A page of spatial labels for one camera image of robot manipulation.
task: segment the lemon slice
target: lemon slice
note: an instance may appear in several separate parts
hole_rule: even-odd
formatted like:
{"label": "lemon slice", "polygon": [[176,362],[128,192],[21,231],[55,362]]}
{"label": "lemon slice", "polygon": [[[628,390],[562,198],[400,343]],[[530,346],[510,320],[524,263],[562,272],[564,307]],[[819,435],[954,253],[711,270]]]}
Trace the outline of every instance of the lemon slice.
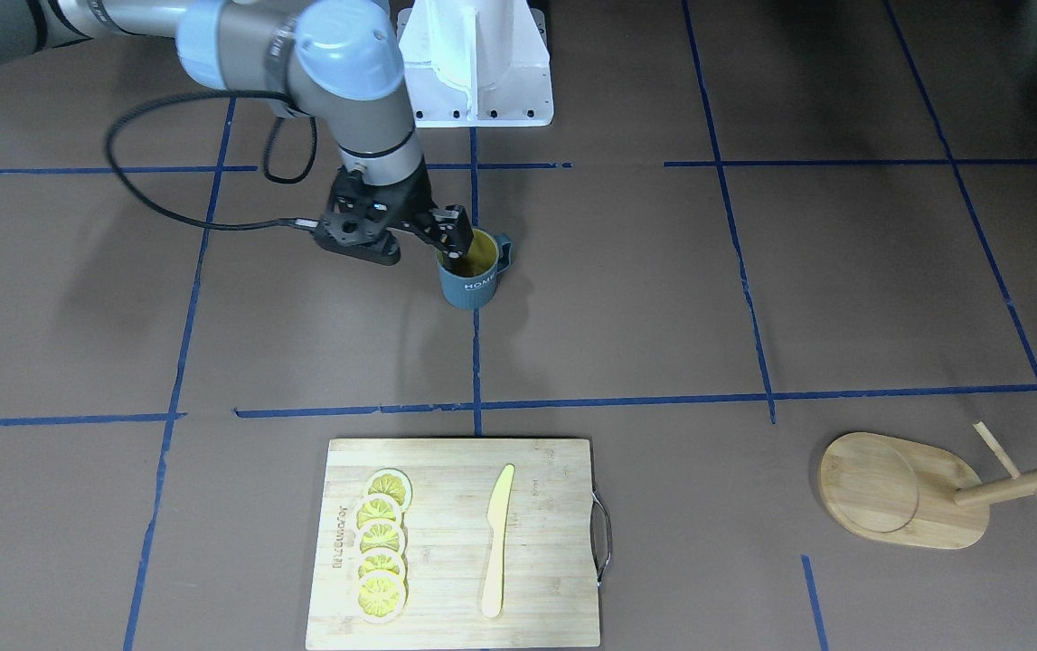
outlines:
{"label": "lemon slice", "polygon": [[369,551],[362,554],[361,559],[357,562],[357,577],[377,570],[387,570],[405,577],[405,559],[402,559],[401,554],[391,548],[370,548]]}
{"label": "lemon slice", "polygon": [[357,547],[363,553],[374,547],[385,547],[401,554],[405,551],[405,532],[394,520],[369,520],[357,530]]}
{"label": "lemon slice", "polygon": [[393,520],[401,523],[401,506],[389,494],[374,491],[373,494],[366,494],[360,503],[357,503],[357,528],[373,519]]}
{"label": "lemon slice", "polygon": [[371,569],[357,582],[357,608],[371,625],[384,625],[405,608],[405,579],[389,569]]}
{"label": "lemon slice", "polygon": [[376,491],[394,498],[402,511],[410,508],[410,503],[414,500],[414,486],[410,485],[410,478],[402,471],[394,469],[382,469],[370,475],[369,481],[365,482],[365,494]]}

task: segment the mug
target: mug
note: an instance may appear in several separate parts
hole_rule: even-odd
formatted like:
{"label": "mug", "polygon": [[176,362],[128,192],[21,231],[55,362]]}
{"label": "mug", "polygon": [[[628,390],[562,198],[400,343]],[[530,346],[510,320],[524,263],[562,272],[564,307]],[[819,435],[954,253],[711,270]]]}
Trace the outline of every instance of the mug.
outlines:
{"label": "mug", "polygon": [[510,268],[512,249],[513,243],[505,233],[495,237],[481,228],[474,228],[469,251],[460,258],[450,258],[449,268],[442,266],[445,254],[439,252],[439,278],[449,305],[478,309],[488,304],[498,288],[498,276]]}

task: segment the wooden knife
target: wooden knife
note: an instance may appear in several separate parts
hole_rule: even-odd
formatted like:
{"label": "wooden knife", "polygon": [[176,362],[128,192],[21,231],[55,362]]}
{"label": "wooden knife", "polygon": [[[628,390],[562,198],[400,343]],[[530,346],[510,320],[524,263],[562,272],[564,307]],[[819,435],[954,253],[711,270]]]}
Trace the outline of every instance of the wooden knife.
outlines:
{"label": "wooden knife", "polygon": [[485,521],[494,529],[491,560],[485,565],[485,585],[482,586],[482,614],[497,618],[502,613],[502,573],[506,541],[506,510],[510,507],[510,485],[514,479],[514,464],[506,463],[491,493],[491,506],[485,511]]}

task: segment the wooden cutting board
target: wooden cutting board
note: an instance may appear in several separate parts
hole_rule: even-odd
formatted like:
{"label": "wooden cutting board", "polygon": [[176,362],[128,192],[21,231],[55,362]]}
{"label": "wooden cutting board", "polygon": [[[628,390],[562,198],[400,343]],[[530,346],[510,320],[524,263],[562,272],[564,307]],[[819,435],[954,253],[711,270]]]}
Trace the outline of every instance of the wooden cutting board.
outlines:
{"label": "wooden cutting board", "polygon": [[[480,612],[494,483],[514,464],[502,614]],[[591,547],[592,474],[584,440],[334,440],[325,466],[305,647],[529,648],[599,644]],[[370,474],[402,471],[405,610],[385,625],[357,615],[354,506]]]}

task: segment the white mounting base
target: white mounting base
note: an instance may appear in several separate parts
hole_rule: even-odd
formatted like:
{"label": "white mounting base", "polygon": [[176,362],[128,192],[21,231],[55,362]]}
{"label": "white mounting base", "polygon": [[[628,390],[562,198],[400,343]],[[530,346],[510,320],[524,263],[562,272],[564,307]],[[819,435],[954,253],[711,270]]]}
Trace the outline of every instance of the white mounting base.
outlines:
{"label": "white mounting base", "polygon": [[546,17],[524,0],[418,0],[398,13],[419,128],[546,126]]}

